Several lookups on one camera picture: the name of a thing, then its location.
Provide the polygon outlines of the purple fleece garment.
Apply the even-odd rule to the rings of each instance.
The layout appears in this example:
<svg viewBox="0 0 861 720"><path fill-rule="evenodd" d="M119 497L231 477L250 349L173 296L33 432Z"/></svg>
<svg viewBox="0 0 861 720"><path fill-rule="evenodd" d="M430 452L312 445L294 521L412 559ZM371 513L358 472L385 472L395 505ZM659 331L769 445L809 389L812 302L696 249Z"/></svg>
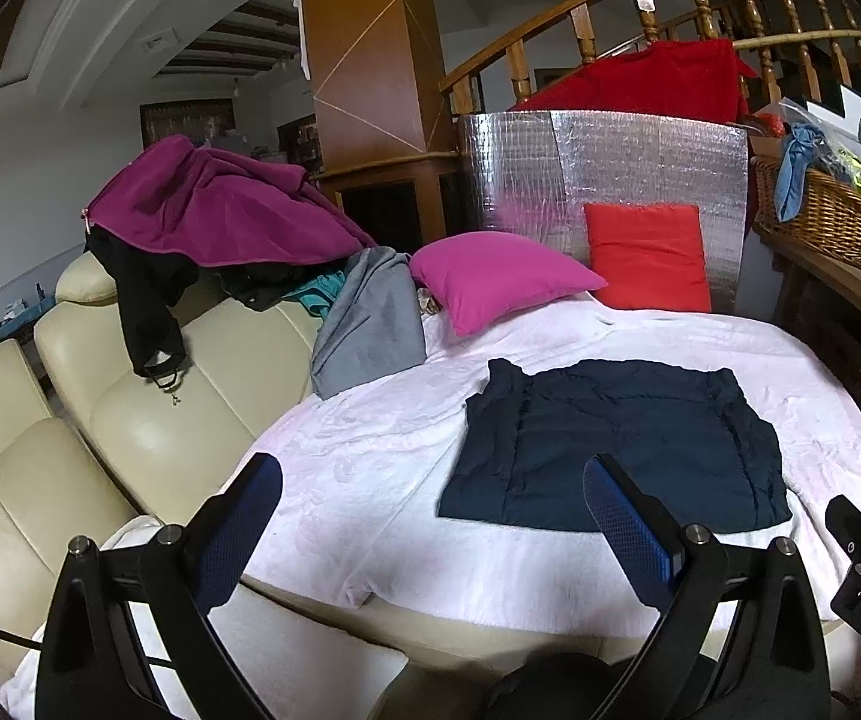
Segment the purple fleece garment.
<svg viewBox="0 0 861 720"><path fill-rule="evenodd" d="M170 135L132 160L83 210L151 254L185 255L207 268L347 259L373 239L295 164L263 163Z"/></svg>

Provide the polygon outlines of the black garment on sofa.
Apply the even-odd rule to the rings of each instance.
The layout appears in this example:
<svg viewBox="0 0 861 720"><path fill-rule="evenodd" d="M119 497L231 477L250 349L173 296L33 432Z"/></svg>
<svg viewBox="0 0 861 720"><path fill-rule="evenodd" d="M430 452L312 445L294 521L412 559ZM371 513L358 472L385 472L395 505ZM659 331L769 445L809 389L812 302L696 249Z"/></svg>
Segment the black garment on sofa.
<svg viewBox="0 0 861 720"><path fill-rule="evenodd" d="M103 227L87 232L87 250L116 286L122 338L136 376L158 387L172 383L188 353L173 309L204 271L248 309L263 312L294 289L318 277L319 266L288 263L202 266L188 255L152 254Z"/></svg>

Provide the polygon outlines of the silver foil insulation panel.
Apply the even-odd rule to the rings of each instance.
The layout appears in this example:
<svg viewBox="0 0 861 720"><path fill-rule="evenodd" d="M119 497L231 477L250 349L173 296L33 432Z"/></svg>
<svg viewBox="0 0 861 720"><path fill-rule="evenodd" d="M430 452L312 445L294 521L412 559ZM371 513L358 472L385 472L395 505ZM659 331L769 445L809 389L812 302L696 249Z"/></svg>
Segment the silver foil insulation panel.
<svg viewBox="0 0 861 720"><path fill-rule="evenodd" d="M590 260L583 208L698 208L710 298L736 307L748 214L748 134L731 125L607 110L507 110L458 121L467 187L485 229Z"/></svg>

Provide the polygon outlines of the white pink bed blanket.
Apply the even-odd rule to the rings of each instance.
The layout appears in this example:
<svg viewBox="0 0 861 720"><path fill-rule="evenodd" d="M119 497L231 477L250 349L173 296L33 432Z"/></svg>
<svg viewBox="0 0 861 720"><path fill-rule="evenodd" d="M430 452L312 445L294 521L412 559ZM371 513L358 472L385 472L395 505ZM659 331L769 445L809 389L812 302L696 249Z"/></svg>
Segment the white pink bed blanket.
<svg viewBox="0 0 861 720"><path fill-rule="evenodd" d="M282 496L220 639L281 718L365 717L419 660L515 665L547 645L619 650L655 624L586 510L608 454L681 523L725 543L800 548L817 605L847 558L824 515L861 511L861 411L804 343L743 317L526 310L471 337L419 322L421 364L323 398L303 310L222 302L185 330L173 392L131 371L118 312L62 301L44 369L139 504L115 543L186 522L250 455Z"/></svg>

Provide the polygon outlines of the grey garment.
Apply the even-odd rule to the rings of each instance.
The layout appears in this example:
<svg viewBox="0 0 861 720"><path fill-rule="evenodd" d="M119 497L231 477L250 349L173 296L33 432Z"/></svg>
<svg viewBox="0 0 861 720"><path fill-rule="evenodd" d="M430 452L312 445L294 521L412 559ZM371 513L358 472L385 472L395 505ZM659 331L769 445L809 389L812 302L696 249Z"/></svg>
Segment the grey garment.
<svg viewBox="0 0 861 720"><path fill-rule="evenodd" d="M313 392L336 397L427 359L417 288L406 254L372 247L352 255L346 282L314 339Z"/></svg>

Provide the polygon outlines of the brown wooden pillar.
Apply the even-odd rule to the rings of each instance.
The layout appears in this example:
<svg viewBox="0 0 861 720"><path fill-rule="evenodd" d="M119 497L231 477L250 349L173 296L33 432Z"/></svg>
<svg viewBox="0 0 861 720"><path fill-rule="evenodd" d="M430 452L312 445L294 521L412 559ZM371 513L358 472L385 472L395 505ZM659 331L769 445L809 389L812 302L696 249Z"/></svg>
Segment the brown wooden pillar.
<svg viewBox="0 0 861 720"><path fill-rule="evenodd" d="M460 160L433 0L302 0L302 16L321 188L380 244L443 238Z"/></svg>

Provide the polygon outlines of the navy blue padded jacket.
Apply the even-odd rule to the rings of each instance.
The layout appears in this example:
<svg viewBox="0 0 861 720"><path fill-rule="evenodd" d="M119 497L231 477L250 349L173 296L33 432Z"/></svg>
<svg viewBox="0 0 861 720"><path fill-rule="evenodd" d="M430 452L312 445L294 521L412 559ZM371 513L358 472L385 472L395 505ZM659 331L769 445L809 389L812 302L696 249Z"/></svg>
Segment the navy blue padded jacket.
<svg viewBox="0 0 861 720"><path fill-rule="evenodd" d="M585 359L526 374L494 359L467 400L466 426L437 504L443 518L594 532L583 470L597 455L679 523L729 535L791 517L777 433L728 369Z"/></svg>

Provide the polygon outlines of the red pillow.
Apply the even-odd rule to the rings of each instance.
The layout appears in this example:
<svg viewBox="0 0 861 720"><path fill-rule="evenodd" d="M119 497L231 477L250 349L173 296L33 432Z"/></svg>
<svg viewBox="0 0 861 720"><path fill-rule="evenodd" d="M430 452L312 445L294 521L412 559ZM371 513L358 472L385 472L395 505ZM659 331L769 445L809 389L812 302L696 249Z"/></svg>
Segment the red pillow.
<svg viewBox="0 0 861 720"><path fill-rule="evenodd" d="M613 309L710 312L698 208L685 203L583 207L590 268L608 284L596 297Z"/></svg>

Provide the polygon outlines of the red cloth on railing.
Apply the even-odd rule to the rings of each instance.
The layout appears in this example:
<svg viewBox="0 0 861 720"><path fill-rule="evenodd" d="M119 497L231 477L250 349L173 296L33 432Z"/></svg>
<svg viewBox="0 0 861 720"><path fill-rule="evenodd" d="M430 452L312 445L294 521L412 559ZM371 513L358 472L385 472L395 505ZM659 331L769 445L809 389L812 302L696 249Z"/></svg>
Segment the red cloth on railing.
<svg viewBox="0 0 861 720"><path fill-rule="evenodd" d="M741 83L755 78L730 39L656 41L584 65L513 110L609 110L734 124L748 114Z"/></svg>

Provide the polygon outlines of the blue cloth in basket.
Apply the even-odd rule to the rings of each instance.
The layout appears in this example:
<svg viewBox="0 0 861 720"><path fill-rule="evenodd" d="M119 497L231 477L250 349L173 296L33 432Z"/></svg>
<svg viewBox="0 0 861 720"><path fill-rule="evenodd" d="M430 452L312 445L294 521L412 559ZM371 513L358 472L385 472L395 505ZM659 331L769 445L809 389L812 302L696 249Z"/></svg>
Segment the blue cloth in basket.
<svg viewBox="0 0 861 720"><path fill-rule="evenodd" d="M783 138L782 159L773 188L773 211L779 223L789 223L803 208L806 172L826 146L824 132L812 124L793 124Z"/></svg>

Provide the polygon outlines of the wicker basket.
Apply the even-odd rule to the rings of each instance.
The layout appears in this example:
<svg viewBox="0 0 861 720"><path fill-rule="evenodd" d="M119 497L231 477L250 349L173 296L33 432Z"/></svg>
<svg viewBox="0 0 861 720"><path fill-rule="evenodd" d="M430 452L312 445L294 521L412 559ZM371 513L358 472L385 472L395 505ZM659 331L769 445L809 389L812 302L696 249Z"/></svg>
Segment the wicker basket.
<svg viewBox="0 0 861 720"><path fill-rule="evenodd" d="M751 160L757 190L759 232L778 236L829 259L861 270L861 193L816 169L806 171L800 213L778 221L773 204L780 161L766 156Z"/></svg>

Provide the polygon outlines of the cream leather sofa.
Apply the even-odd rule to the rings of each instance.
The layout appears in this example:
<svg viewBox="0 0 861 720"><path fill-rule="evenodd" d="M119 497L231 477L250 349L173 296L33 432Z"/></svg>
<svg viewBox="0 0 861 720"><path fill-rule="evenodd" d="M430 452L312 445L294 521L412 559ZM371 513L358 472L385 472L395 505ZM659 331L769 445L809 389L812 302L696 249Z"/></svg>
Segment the cream leather sofa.
<svg viewBox="0 0 861 720"><path fill-rule="evenodd" d="M439 516L467 400L494 359L526 374L587 359L733 372L778 436L783 535L803 551L819 600L844 578L824 512L840 494L861 511L861 413L773 325L580 296L458 338L435 314L421 366L326 399L310 390L310 328L295 305L259 314L222 302L190 323L193 367L174 395L131 372L111 305L60 302L37 348L90 447L163 520L190 518L250 450L279 458L284 499L251 583L432 667L492 676L569 639L633 644L655 622L601 536Z"/></svg>

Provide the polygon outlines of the magenta pillow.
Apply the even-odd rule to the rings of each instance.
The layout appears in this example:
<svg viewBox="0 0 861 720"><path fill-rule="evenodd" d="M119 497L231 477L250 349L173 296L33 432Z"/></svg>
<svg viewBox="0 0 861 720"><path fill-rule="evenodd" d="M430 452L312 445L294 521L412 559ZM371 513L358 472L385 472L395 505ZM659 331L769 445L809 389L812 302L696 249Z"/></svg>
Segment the magenta pillow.
<svg viewBox="0 0 861 720"><path fill-rule="evenodd" d="M518 310L608 286L569 255L502 231L465 232L424 245L410 257L409 270L445 309L458 337Z"/></svg>

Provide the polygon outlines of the teal garment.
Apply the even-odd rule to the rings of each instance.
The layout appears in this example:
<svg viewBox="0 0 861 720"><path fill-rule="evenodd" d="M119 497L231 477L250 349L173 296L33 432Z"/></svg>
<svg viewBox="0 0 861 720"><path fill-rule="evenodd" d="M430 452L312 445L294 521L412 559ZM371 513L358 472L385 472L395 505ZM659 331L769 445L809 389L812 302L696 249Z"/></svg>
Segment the teal garment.
<svg viewBox="0 0 861 720"><path fill-rule="evenodd" d="M284 301L297 302L315 319L324 319L331 307L339 298L346 284L346 275L342 271L318 275L300 288L292 289L284 296Z"/></svg>

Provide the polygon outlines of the wooden stair railing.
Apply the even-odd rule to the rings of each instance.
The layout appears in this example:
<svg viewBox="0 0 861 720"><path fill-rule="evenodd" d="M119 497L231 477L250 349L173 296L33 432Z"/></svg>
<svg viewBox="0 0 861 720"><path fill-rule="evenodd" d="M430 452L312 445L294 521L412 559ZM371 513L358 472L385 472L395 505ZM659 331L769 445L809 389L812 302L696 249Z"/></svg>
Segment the wooden stair railing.
<svg viewBox="0 0 861 720"><path fill-rule="evenodd" d="M504 110L598 60L715 37L754 71L741 85L754 109L861 110L858 0L563 0L456 65L440 91L456 115Z"/></svg>

